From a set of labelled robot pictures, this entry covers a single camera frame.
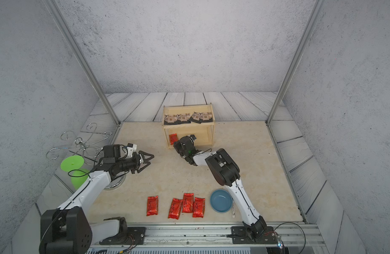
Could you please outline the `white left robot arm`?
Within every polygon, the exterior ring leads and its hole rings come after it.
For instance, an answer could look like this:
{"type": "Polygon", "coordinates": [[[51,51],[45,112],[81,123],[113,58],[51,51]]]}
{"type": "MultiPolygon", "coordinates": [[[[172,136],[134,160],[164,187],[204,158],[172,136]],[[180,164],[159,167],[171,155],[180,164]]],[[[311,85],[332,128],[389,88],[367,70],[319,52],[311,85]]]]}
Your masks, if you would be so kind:
{"type": "Polygon", "coordinates": [[[114,152],[105,152],[76,193],[55,210],[47,210],[42,215],[39,252],[85,254],[92,244],[107,240],[136,245],[139,239],[128,231],[125,218],[110,218],[102,223],[90,224],[85,214],[117,177],[141,172],[153,158],[152,154],[143,151],[133,152],[131,157],[125,158],[114,152]]]}

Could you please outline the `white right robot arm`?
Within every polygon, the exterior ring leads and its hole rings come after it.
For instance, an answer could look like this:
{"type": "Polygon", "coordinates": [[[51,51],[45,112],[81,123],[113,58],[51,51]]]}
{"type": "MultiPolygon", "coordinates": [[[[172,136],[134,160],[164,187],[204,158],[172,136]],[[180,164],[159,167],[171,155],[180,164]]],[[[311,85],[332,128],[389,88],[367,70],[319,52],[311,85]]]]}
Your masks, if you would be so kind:
{"type": "Polygon", "coordinates": [[[231,156],[224,149],[212,152],[201,151],[195,148],[195,135],[184,136],[174,142],[174,149],[193,166],[208,166],[217,183],[229,192],[237,205],[242,223],[245,227],[246,238],[257,242],[263,235],[272,231],[266,221],[252,204],[240,178],[240,169],[231,156]]]}

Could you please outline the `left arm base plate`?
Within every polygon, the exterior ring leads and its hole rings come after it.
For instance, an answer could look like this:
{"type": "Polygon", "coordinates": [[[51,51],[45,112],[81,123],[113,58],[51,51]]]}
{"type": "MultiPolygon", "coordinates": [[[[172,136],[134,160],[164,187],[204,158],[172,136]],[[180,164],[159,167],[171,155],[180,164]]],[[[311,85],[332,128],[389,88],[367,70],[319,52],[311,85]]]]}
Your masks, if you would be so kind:
{"type": "Polygon", "coordinates": [[[143,245],[145,239],[145,227],[122,226],[117,235],[99,242],[100,245],[143,245]]]}

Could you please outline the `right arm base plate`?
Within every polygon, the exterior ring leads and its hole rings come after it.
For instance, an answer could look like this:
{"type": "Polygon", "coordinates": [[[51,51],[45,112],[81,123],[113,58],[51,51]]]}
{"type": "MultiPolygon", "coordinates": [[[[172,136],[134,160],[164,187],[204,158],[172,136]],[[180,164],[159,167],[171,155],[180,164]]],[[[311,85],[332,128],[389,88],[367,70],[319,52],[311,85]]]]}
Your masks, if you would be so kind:
{"type": "Polygon", "coordinates": [[[233,244],[277,244],[275,233],[263,233],[258,239],[252,240],[249,230],[244,226],[232,226],[231,234],[226,235],[233,244]]]}

